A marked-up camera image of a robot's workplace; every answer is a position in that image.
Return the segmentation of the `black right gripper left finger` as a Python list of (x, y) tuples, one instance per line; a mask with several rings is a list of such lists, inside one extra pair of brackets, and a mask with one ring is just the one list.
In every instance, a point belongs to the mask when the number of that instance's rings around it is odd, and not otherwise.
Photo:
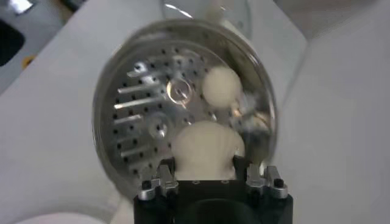
[(175, 197), (179, 193), (179, 182), (175, 177), (174, 157), (163, 159), (158, 166), (141, 172), (141, 184), (138, 188), (139, 200), (153, 200), (158, 194), (162, 197)]

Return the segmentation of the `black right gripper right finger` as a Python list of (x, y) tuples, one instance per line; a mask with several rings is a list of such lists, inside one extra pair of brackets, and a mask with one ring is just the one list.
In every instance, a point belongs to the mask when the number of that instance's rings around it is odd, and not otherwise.
[(268, 192), (272, 198), (284, 200), (288, 197), (288, 187), (275, 166), (261, 166), (250, 162), (245, 157), (235, 155), (233, 166), (237, 180), (244, 181), (250, 193), (262, 196)]

